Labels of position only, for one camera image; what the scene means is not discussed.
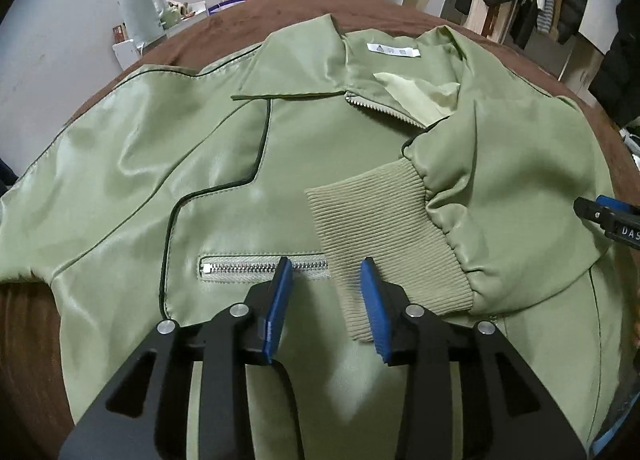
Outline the green zip-up jacket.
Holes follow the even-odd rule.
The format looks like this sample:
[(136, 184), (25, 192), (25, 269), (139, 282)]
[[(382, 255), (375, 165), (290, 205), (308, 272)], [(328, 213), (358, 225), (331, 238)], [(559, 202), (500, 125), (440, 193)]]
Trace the green zip-up jacket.
[(580, 108), (472, 40), (320, 16), (196, 73), (142, 68), (73, 121), (2, 198), (1, 279), (51, 288), (80, 417), (154, 324), (212, 318), (287, 256), (308, 457), (389, 459), (405, 374), (371, 345), (372, 258), (433, 313), (495, 322), (590, 445), (626, 303), (573, 204), (611, 191)]

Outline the black long down coat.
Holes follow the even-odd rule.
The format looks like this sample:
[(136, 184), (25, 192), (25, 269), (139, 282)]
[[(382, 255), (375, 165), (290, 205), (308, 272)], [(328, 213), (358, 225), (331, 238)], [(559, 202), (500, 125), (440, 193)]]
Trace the black long down coat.
[(618, 31), (589, 92), (610, 119), (625, 127), (639, 117), (639, 0), (616, 7)]

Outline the beige suitcase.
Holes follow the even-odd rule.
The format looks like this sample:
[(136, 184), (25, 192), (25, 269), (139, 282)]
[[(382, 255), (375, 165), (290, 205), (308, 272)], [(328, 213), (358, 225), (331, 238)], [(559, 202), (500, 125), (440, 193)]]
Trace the beige suitcase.
[(484, 0), (472, 0), (463, 26), (471, 32), (502, 44), (508, 31), (513, 2), (489, 7)]

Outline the purple plastic bag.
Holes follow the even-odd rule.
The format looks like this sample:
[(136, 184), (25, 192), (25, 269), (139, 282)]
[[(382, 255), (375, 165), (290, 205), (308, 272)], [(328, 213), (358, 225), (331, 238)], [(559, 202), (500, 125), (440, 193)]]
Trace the purple plastic bag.
[(245, 0), (223, 0), (221, 2), (218, 2), (218, 4), (213, 4), (212, 6), (208, 7), (207, 14), (209, 16), (212, 16), (213, 14), (221, 12), (222, 10), (229, 9), (233, 6), (236, 6), (237, 4), (242, 4), (242, 2), (244, 1)]

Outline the pale green humidifier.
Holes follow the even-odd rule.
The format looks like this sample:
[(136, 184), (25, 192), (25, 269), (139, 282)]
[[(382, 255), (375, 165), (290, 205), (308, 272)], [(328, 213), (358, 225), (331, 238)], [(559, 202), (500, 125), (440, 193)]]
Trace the pale green humidifier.
[(138, 48), (163, 36), (166, 0), (118, 0), (117, 4), (127, 33)]

